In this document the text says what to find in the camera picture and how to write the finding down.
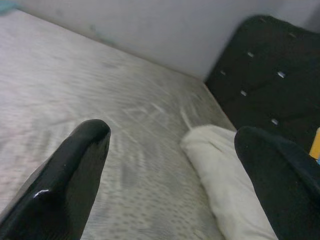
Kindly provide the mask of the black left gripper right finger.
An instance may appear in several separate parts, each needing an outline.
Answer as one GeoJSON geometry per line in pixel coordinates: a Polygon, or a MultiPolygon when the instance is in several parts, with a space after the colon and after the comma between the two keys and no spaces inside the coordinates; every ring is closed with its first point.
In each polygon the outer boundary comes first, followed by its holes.
{"type": "Polygon", "coordinates": [[[320,238],[320,165],[295,142],[245,126],[235,150],[280,240],[320,238]]]}

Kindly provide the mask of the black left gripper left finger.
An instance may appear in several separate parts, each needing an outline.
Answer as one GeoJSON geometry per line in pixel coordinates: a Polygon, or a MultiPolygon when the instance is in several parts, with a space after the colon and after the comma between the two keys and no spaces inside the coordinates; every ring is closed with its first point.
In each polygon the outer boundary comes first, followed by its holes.
{"type": "Polygon", "coordinates": [[[110,127],[82,122],[21,186],[0,215],[3,240],[79,240],[100,186],[110,127]]]}

